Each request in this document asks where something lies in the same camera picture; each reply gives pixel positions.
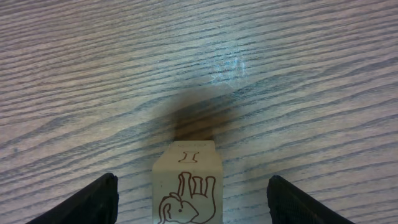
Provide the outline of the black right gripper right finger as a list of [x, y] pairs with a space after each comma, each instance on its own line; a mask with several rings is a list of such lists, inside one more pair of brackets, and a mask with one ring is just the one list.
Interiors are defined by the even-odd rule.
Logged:
[[269, 179], [267, 203], [273, 224], [354, 224], [279, 175]]

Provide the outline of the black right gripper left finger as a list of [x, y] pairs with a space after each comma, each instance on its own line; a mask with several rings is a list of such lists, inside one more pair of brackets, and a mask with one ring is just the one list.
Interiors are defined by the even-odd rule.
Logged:
[[27, 224], [115, 224], [118, 177], [106, 173]]

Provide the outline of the white elephant block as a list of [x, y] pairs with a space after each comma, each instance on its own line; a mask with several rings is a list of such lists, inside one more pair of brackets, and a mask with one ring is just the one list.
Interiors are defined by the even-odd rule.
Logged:
[[174, 141], [152, 167], [153, 224], [222, 224], [223, 166], [214, 141]]

